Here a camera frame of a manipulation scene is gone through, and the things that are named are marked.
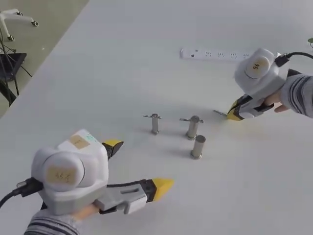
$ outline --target hand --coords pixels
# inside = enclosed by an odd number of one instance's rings
[[[279,90],[278,92],[274,93],[274,94],[271,94],[270,96],[268,96],[265,100],[264,100],[264,103],[266,105],[271,105],[271,104],[274,104],[274,103],[280,103],[280,93],[281,91]],[[276,113],[280,113],[280,112],[283,112],[283,111],[286,111],[288,110],[289,108],[287,108],[285,105],[280,105],[278,106],[274,112]]]
[[[72,216],[76,220],[83,220],[86,219],[87,217],[96,214],[99,212],[99,208],[97,208],[94,204],[91,204],[89,206],[86,206],[83,208],[81,211],[73,213]]]

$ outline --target metal peg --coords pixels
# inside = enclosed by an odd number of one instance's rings
[[[158,134],[160,130],[158,129],[158,120],[161,119],[161,117],[158,114],[152,114],[151,116],[149,115],[144,115],[145,118],[152,118],[152,130],[151,132],[153,134]]]
[[[192,116],[190,119],[181,118],[179,120],[180,121],[189,121],[190,122],[188,131],[186,133],[186,136],[191,141],[194,140],[196,138],[196,136],[197,136],[197,130],[198,130],[199,122],[204,123],[204,121],[201,120],[200,117],[198,117],[196,115]]]
[[[205,143],[205,137],[198,135],[195,140],[194,148],[191,151],[191,156],[193,159],[200,159],[202,157],[202,150]]]

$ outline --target cylindrical metal rod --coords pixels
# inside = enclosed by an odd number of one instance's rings
[[[160,130],[158,129],[158,119],[160,118],[157,114],[152,114],[151,115],[152,118],[152,133],[153,134],[157,134],[160,132]]]
[[[190,153],[193,159],[200,159],[202,157],[204,143],[205,143],[204,136],[199,135],[196,137],[194,148]]]
[[[188,139],[194,140],[196,138],[199,122],[200,118],[198,116],[192,116],[190,118],[188,132],[186,133]]]

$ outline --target gray floor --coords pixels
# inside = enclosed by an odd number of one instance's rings
[[[5,44],[17,52],[27,53],[23,66],[34,74],[45,58],[64,35],[89,0],[1,0],[0,11],[17,8],[25,16],[39,22],[39,27],[15,21],[7,21],[7,27],[15,37],[14,42]],[[31,79],[20,69],[17,82],[20,93]],[[15,92],[14,82],[9,84]],[[0,94],[0,117],[9,108],[7,100]]]

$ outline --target white table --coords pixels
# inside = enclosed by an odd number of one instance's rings
[[[292,112],[222,121],[212,109],[227,111],[242,95],[235,65],[179,59],[194,46],[309,50],[313,3],[249,2],[91,0],[0,121],[1,197],[30,176],[37,149],[86,128],[125,141],[110,160],[110,183],[164,177],[175,185],[132,215],[91,218],[84,234],[311,233],[313,121]],[[312,72],[305,63],[293,68]],[[154,112],[163,117],[157,136],[142,117]],[[199,161],[179,121],[192,115],[205,121]],[[37,195],[8,201],[1,233],[22,234],[41,203]]]

